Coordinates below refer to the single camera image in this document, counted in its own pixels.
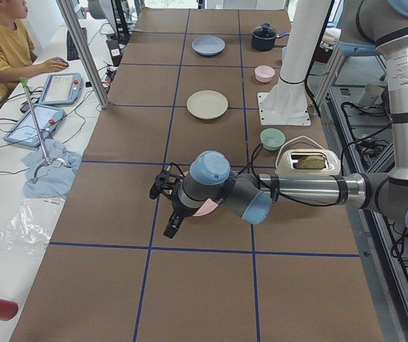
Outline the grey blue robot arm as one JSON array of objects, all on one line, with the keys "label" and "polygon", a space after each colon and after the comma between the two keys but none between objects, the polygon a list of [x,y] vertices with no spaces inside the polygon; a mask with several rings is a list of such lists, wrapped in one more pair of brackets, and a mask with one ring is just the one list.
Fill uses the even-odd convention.
[{"label": "grey blue robot arm", "polygon": [[340,53],[344,56],[378,56],[371,32],[367,1],[344,1],[340,17]]},{"label": "grey blue robot arm", "polygon": [[165,235],[173,237],[206,200],[251,224],[261,223],[274,202],[328,207],[351,204],[379,212],[408,228],[408,1],[346,1],[340,44],[346,53],[375,48],[387,62],[394,167],[387,173],[343,175],[252,175],[233,172],[219,152],[202,152],[187,175],[164,169],[149,196],[168,198],[173,213]]}]

